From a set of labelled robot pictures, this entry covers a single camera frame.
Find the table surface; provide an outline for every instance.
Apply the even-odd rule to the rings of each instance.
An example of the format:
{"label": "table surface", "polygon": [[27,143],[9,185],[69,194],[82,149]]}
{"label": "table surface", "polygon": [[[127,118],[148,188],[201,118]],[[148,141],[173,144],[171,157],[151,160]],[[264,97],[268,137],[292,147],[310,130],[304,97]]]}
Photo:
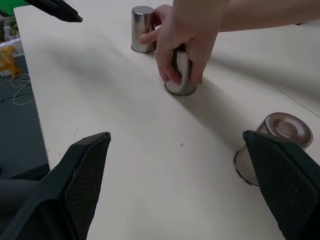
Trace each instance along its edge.
{"label": "table surface", "polygon": [[243,130],[285,112],[309,125],[306,151],[320,163],[320,32],[219,34],[203,84],[177,97],[154,54],[130,48],[131,9],[166,3],[74,0],[83,23],[15,9],[50,167],[74,142],[111,132],[89,240],[283,240],[232,159]]}

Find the green object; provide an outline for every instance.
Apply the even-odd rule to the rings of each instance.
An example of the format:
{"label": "green object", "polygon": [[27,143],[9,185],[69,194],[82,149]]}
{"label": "green object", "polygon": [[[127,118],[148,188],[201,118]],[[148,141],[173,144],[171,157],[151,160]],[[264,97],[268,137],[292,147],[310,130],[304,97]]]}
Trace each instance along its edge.
{"label": "green object", "polygon": [[14,15],[14,8],[29,5],[24,0],[0,0],[0,12]]}

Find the human hand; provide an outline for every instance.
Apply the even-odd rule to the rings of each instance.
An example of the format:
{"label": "human hand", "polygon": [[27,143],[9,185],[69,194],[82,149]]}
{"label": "human hand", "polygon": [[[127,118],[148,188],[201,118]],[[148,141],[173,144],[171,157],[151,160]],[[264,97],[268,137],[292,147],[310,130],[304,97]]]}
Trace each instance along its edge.
{"label": "human hand", "polygon": [[156,25],[161,26],[155,31],[141,35],[140,41],[143,44],[157,41],[156,61],[161,78],[165,82],[181,84],[181,77],[174,70],[171,60],[173,50],[185,44],[186,54],[193,63],[190,79],[200,84],[219,31],[220,18],[184,22],[169,5],[159,6],[154,13]]}

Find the yellow object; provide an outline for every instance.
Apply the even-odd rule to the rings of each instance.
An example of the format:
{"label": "yellow object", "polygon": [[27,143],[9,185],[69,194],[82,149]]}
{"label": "yellow object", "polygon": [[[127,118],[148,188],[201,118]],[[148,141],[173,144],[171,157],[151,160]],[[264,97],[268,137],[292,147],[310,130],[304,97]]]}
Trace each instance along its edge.
{"label": "yellow object", "polygon": [[0,72],[8,70],[13,78],[16,74],[23,73],[13,57],[13,53],[16,50],[17,49],[12,45],[0,47],[0,63],[2,63],[2,66],[0,66]]}

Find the stainless steel cup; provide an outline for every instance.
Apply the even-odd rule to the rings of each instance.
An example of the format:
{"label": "stainless steel cup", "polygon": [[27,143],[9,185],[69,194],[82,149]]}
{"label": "stainless steel cup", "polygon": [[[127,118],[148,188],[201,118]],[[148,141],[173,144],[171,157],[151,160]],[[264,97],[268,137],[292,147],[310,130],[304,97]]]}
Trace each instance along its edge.
{"label": "stainless steel cup", "polygon": [[150,53],[156,50],[156,42],[145,45],[140,43],[141,34],[146,34],[155,30],[154,9],[149,6],[136,6],[132,8],[132,32],[131,48],[137,53]]}
{"label": "stainless steel cup", "polygon": [[[313,140],[312,132],[307,124],[299,118],[283,112],[268,115],[256,131],[291,140],[304,150]],[[259,189],[259,183],[246,145],[235,154],[233,165],[236,173],[243,181]]]}
{"label": "stainless steel cup", "polygon": [[165,88],[175,95],[186,96],[192,94],[196,90],[197,85],[190,81],[192,62],[186,54],[184,44],[173,51],[172,65],[175,71],[180,75],[182,83],[181,85],[177,85],[172,81],[168,81],[164,84]]}

